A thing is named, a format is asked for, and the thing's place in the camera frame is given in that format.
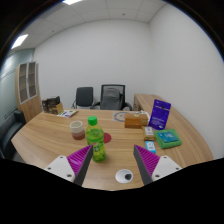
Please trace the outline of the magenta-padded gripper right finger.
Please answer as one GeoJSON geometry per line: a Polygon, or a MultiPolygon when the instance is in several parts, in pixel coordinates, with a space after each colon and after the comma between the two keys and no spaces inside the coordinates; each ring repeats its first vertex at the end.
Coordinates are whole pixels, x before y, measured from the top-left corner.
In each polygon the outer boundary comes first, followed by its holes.
{"type": "Polygon", "coordinates": [[[134,146],[133,151],[144,185],[181,170],[181,167],[168,156],[158,156],[149,150],[134,146]]]}

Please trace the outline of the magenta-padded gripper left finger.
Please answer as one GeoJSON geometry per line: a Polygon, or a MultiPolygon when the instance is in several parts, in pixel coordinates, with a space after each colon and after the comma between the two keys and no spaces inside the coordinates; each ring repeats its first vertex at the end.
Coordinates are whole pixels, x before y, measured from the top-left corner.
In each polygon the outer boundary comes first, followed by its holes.
{"type": "Polygon", "coordinates": [[[58,156],[45,168],[45,171],[81,186],[92,156],[93,146],[88,145],[69,156],[58,156]]]}

